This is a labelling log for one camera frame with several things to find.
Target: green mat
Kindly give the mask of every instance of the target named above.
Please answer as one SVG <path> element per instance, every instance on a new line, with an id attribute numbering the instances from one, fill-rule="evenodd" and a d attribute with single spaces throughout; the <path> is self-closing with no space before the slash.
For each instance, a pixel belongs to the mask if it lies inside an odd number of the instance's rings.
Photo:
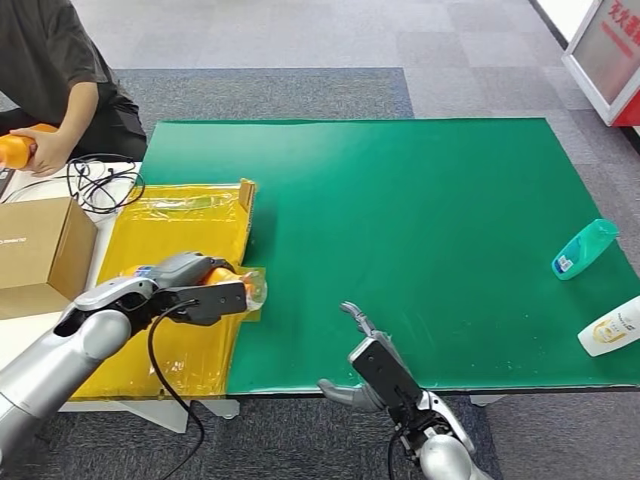
<path id="1" fill-rule="evenodd" d="M 162 123 L 142 173 L 258 183 L 245 263 L 269 296 L 241 328 L 229 393 L 358 383 L 343 300 L 423 387 L 640 382 L 640 342 L 592 358 L 576 338 L 640 293 L 617 244 L 574 280 L 551 271 L 598 212 L 543 119 Z"/>

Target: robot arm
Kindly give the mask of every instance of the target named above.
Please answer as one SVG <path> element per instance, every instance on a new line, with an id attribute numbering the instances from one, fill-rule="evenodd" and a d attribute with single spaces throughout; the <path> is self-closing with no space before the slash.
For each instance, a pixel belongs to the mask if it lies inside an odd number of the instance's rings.
<path id="1" fill-rule="evenodd" d="M 394 438 L 399 437 L 407 456 L 429 480 L 491 480 L 473 463 L 475 448 L 455 414 L 435 393 L 421 389 L 388 335 L 356 305 L 346 302 L 341 308 L 366 336 L 349 355 L 365 384 L 340 388 L 320 380 L 318 386 L 325 397 L 358 410 L 386 409 L 395 424 Z"/>
<path id="2" fill-rule="evenodd" d="M 0 371 L 0 466 L 53 415 L 104 360 L 177 305 L 176 322 L 212 325 L 247 310 L 239 280 L 198 285 L 228 263 L 182 253 L 141 277 L 118 277 L 76 298 L 54 328 Z"/>

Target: plastic wrap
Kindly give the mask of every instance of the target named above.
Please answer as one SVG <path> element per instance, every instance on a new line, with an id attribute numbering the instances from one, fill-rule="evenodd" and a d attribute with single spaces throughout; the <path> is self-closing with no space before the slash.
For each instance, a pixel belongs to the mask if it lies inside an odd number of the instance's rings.
<path id="1" fill-rule="evenodd" d="M 150 186 L 118 218 L 98 282 L 133 265 L 154 265 L 181 251 L 224 257 L 238 267 L 251 228 L 255 184 Z M 251 320 L 258 312 L 253 312 Z M 155 356 L 166 378 L 184 397 L 225 392 L 233 344 L 246 313 L 223 317 L 211 327 L 166 319 L 155 331 Z M 106 361 L 75 400 L 162 398 L 146 348 L 138 333 Z"/>

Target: sign board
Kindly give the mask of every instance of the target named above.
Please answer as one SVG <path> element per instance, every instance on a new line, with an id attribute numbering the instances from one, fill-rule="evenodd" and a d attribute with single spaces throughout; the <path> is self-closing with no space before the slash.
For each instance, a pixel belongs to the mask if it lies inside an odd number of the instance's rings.
<path id="1" fill-rule="evenodd" d="M 640 125 L 640 0 L 595 1 L 563 61 L 608 125 Z"/>

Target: white bottle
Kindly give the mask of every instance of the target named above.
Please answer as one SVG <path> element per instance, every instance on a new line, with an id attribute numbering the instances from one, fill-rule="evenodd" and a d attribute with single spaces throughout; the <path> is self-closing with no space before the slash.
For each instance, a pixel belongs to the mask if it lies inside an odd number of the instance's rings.
<path id="1" fill-rule="evenodd" d="M 640 338 L 640 296 L 603 315 L 578 334 L 592 357 L 629 345 Z"/>

